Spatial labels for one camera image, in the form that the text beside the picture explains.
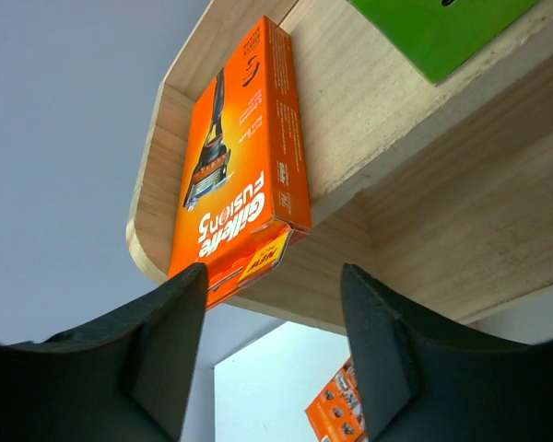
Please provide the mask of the black green GilletteLabs box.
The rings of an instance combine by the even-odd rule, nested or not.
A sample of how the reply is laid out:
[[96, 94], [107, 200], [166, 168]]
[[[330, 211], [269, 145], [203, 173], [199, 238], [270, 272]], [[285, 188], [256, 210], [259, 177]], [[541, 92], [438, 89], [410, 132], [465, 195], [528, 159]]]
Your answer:
[[350, 3], [432, 84], [537, 4], [536, 0], [363, 0]]

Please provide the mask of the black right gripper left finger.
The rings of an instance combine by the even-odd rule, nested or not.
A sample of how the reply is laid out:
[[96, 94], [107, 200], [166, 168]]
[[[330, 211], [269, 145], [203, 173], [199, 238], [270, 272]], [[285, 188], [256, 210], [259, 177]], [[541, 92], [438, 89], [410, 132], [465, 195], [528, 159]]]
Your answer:
[[41, 343], [0, 344], [0, 441], [177, 441], [208, 289], [195, 263]]

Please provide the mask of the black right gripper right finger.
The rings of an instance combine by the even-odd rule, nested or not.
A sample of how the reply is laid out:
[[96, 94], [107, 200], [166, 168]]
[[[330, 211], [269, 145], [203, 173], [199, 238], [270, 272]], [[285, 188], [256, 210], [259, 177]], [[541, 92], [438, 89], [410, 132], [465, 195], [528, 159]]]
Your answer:
[[371, 441], [553, 441], [553, 339], [469, 328], [345, 264], [341, 304]]

